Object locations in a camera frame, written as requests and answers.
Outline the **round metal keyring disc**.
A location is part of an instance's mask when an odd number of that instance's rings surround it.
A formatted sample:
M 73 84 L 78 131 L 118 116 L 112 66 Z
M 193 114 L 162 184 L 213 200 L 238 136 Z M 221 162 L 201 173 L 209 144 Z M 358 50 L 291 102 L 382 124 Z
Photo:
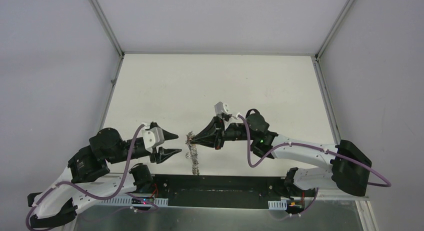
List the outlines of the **round metal keyring disc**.
M 188 152 L 185 154 L 185 157 L 187 159 L 190 159 L 191 161 L 191 172 L 195 176 L 200 175 L 200 169 L 199 169 L 199 161 L 198 161 L 198 151 L 195 144 L 192 144 L 191 141 L 194 137 L 194 133 L 191 131 L 186 135 L 186 141 L 185 144 L 188 147 Z

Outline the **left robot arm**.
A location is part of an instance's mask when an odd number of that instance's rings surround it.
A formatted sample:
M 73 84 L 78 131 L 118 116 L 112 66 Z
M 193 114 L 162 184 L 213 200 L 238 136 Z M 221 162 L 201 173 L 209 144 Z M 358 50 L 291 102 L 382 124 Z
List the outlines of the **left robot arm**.
M 122 139 L 114 128 L 100 130 L 68 161 L 49 188 L 28 195 L 27 229 L 49 231 L 64 226 L 102 201 L 118 195 L 134 197 L 135 192 L 147 196 L 139 199 L 141 207 L 134 207 L 133 212 L 157 211 L 155 199 L 159 191 L 148 166 L 130 162 L 149 157 L 153 164 L 163 163 L 180 152 L 178 148 L 163 148 L 163 143 L 177 138 L 177 134 L 156 122 L 142 123 L 129 140 Z

